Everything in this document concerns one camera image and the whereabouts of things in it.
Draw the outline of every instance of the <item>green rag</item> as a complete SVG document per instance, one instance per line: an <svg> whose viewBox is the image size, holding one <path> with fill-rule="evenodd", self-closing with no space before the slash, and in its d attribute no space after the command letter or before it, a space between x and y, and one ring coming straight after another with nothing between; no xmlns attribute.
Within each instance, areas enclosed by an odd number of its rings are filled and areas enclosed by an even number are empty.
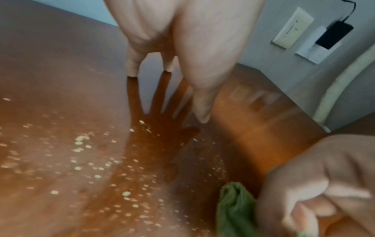
<svg viewBox="0 0 375 237"><path fill-rule="evenodd" d="M255 198L240 183L229 183L220 191L216 210L218 237L257 237ZM306 233L298 237L308 237Z"/></svg>

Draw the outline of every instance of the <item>white hose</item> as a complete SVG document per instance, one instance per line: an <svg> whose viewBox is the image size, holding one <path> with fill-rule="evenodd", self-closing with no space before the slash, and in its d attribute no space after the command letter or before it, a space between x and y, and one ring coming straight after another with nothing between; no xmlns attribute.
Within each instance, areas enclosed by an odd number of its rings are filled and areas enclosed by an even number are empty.
<svg viewBox="0 0 375 237"><path fill-rule="evenodd" d="M312 117L319 125L324 125L333 105L349 83L374 60L375 44L359 56L335 79L321 98L319 106Z"/></svg>

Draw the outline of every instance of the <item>cable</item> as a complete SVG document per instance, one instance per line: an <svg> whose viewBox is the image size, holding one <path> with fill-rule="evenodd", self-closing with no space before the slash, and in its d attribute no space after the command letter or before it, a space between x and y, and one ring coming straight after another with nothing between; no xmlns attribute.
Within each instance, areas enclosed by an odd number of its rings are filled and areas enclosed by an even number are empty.
<svg viewBox="0 0 375 237"><path fill-rule="evenodd" d="M342 20L342 22L345 22L349 18L349 16L351 16L353 14L353 12L355 11L355 8L357 7L357 3L353 2L353 1L350 1L350 0L341 0L341 1L348 2L348 3L353 3L354 4L352 12L347 17L345 17L344 20Z"/></svg>

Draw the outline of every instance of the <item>power adapter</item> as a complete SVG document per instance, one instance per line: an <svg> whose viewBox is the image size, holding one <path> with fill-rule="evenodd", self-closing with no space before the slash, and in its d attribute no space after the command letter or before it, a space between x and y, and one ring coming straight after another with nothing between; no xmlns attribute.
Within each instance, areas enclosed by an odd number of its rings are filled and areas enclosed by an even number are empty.
<svg viewBox="0 0 375 237"><path fill-rule="evenodd" d="M336 21L315 43L323 48L331 49L353 29L352 25L344 21Z"/></svg>

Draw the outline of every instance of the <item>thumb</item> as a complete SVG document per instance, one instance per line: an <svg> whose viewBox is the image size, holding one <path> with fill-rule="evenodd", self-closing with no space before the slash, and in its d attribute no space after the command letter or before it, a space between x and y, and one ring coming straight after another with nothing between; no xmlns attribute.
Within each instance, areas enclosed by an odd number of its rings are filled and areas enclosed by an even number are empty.
<svg viewBox="0 0 375 237"><path fill-rule="evenodd" d="M193 89L193 112L201 123L207 123L210 120L211 111L220 88Z"/></svg>

